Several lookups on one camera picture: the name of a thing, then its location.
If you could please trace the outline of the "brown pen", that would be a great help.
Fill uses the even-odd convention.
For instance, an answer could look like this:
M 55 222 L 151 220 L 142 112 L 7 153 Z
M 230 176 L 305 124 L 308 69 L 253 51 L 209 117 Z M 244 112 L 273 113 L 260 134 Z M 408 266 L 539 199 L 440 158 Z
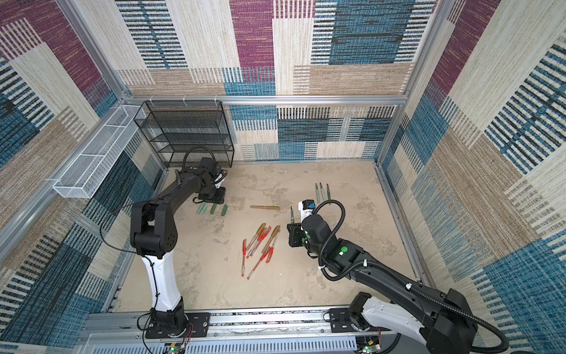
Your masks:
M 265 244 L 262 253 L 265 254 L 268 252 L 268 250 L 271 248 L 271 246 L 273 246 L 273 244 L 275 243 L 275 240 L 279 234 L 280 231 L 280 225 L 277 225 L 274 229 L 274 231 L 272 231 L 271 236 L 269 237 L 267 243 Z
M 261 236 L 261 234 L 262 234 L 262 232 L 263 232 L 265 226 L 266 226 L 266 223 L 262 223 L 262 224 L 259 226 L 258 230 L 256 231 L 255 236 L 253 236 L 252 239 L 251 239 L 251 241 L 249 241 L 249 242 L 247 243 L 247 250 L 248 250 L 248 251 L 251 250 L 253 244 L 256 242 L 256 240 L 258 239 L 258 237 Z

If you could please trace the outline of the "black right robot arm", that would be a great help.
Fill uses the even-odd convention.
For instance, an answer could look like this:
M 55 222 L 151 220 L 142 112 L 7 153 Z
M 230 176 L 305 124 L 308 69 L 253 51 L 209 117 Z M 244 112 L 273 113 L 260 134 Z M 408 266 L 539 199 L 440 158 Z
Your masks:
M 333 234 L 320 215 L 288 224 L 289 244 L 303 246 L 320 262 L 326 278 L 348 279 L 377 291 L 393 302 L 360 293 L 349 306 L 355 327 L 383 327 L 421 342 L 430 353 L 470 353 L 478 323 L 464 295 L 433 289 L 393 270 L 361 246 Z

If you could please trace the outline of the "brown pen horizontal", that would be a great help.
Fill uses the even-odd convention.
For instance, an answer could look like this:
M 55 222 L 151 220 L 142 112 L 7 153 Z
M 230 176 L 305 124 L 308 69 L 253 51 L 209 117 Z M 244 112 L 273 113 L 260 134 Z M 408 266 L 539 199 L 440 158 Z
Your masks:
M 270 209 L 270 210 L 280 210 L 279 206 L 263 206 L 263 205 L 251 205 L 252 209 Z

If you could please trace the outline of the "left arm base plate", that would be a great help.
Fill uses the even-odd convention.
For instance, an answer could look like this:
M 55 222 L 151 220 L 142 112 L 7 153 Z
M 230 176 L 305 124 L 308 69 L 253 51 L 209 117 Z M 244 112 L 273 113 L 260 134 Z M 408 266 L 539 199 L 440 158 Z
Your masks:
M 172 321 L 150 320 L 145 339 L 204 338 L 209 330 L 211 314 L 207 312 L 185 313 L 183 319 Z

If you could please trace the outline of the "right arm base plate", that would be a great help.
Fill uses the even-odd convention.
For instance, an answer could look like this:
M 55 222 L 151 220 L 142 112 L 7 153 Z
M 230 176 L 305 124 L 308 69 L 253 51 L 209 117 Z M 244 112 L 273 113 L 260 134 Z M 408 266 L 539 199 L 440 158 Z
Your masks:
M 389 331 L 386 327 L 372 327 L 369 325 L 355 324 L 347 308 L 330 308 L 322 315 L 323 320 L 330 324 L 332 333 L 378 333 Z

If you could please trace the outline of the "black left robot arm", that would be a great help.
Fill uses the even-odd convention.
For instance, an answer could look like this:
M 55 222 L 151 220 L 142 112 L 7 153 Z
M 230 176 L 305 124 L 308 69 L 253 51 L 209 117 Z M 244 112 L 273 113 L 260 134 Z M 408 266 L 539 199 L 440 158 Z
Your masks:
M 135 203 L 131 209 L 131 246 L 142 257 L 154 296 L 150 309 L 148 339 L 179 338 L 188 332 L 189 320 L 175 280 L 173 250 L 178 241 L 175 213 L 193 194 L 199 201 L 222 196 L 220 165 L 203 157 L 197 167 L 183 166 L 175 181 L 149 201 Z

